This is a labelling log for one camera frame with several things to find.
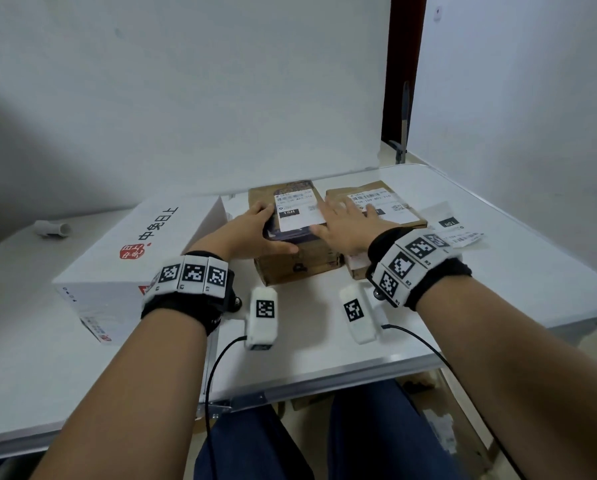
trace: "white box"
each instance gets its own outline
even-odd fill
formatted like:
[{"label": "white box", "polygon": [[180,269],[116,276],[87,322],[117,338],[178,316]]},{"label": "white box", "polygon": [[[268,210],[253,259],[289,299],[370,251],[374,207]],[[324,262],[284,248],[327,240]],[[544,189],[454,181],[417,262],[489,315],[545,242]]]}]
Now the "white box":
[{"label": "white box", "polygon": [[226,222],[219,196],[152,197],[59,274],[53,284],[100,342],[121,345],[140,322],[144,290],[163,261],[180,255],[187,245]]}]

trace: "wall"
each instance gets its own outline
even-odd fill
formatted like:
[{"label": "wall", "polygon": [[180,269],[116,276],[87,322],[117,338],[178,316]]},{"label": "wall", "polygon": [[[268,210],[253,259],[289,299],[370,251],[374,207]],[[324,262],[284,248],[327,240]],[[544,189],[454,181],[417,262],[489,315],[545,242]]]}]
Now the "wall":
[{"label": "wall", "polygon": [[0,238],[376,166],[389,0],[0,0]]},{"label": "wall", "polygon": [[408,150],[597,269],[597,0],[428,0]]}]

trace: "hand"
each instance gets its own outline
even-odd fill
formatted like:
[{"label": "hand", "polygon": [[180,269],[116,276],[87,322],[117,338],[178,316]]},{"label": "hand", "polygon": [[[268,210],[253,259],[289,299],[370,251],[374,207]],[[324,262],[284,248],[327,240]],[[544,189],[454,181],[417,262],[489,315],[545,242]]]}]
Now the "hand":
[{"label": "hand", "polygon": [[377,236],[399,226],[395,222],[384,221],[378,217],[376,209],[371,204],[367,206],[367,217],[365,217],[349,197],[345,197],[343,202],[344,207],[327,198],[325,202],[319,202],[318,208],[327,222],[327,227],[322,225],[309,227],[313,234],[327,242],[335,251],[347,256],[366,252]]},{"label": "hand", "polygon": [[273,213],[274,204],[265,206],[263,202],[256,202],[246,213],[195,242],[183,253],[208,251],[224,261],[297,253],[299,249],[295,244],[269,241],[262,236],[262,228]]}]

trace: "white table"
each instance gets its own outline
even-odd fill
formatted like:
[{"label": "white table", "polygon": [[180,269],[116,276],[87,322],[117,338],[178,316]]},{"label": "white table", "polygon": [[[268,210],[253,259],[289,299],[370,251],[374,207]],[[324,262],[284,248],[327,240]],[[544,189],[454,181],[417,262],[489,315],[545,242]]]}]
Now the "white table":
[{"label": "white table", "polygon": [[[486,233],[465,249],[465,262],[535,320],[570,340],[597,325],[597,273],[431,168],[400,165],[314,183],[324,195],[329,188],[379,179],[416,209],[450,201],[457,216]],[[226,201],[226,208],[244,210],[246,195]],[[115,354],[115,347],[100,345],[80,324],[50,282],[126,213],[68,219],[74,233],[61,241],[25,228],[0,243],[0,458],[45,449]],[[247,304],[260,279],[251,262],[233,268],[236,291]],[[427,348],[396,330],[357,345],[337,298],[350,282],[342,268],[276,287],[276,345],[249,353],[234,346],[218,366],[213,400],[251,406],[439,365]],[[415,313],[386,309],[390,322],[434,343]],[[223,323],[218,350],[242,333],[243,322]]]}]

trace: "leg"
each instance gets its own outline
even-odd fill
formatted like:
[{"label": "leg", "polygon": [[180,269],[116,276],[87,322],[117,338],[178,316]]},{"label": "leg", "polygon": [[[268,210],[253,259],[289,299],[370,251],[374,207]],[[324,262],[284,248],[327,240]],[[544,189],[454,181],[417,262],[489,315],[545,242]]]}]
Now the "leg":
[{"label": "leg", "polygon": [[[313,479],[298,447],[267,405],[221,416],[211,430],[220,480]],[[194,480],[211,480],[207,441],[196,464]]]},{"label": "leg", "polygon": [[327,460],[330,480],[466,478],[395,380],[336,393]]}]

